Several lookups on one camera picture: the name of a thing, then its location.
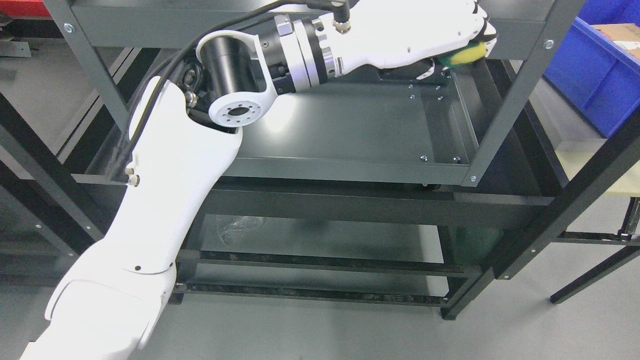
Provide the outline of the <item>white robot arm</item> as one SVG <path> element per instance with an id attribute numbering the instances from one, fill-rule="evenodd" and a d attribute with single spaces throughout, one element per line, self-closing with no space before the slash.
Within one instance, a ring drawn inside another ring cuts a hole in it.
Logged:
<path id="1" fill-rule="evenodd" d="M 278 93 L 234 91 L 198 124 L 167 75 L 147 84 L 132 114 L 128 189 L 103 239 L 62 277 L 45 310 L 48 328 L 23 360 L 126 360 L 146 346 L 176 281 L 176 258 L 202 203 L 235 160 L 242 127 Z"/>

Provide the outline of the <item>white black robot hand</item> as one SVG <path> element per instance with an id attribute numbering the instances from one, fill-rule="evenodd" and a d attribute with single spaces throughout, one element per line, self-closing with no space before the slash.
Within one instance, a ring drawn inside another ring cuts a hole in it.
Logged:
<path id="1" fill-rule="evenodd" d="M 335 77 L 365 65 L 396 69 L 426 60 L 426 70 L 416 77 L 423 80 L 441 65 L 437 57 L 485 42 L 485 59 L 498 42 L 498 31 L 476 0 L 360 0 L 350 9 L 345 33 L 336 29 L 333 14 L 319 19 L 324 29 L 318 43 L 329 50 Z"/>

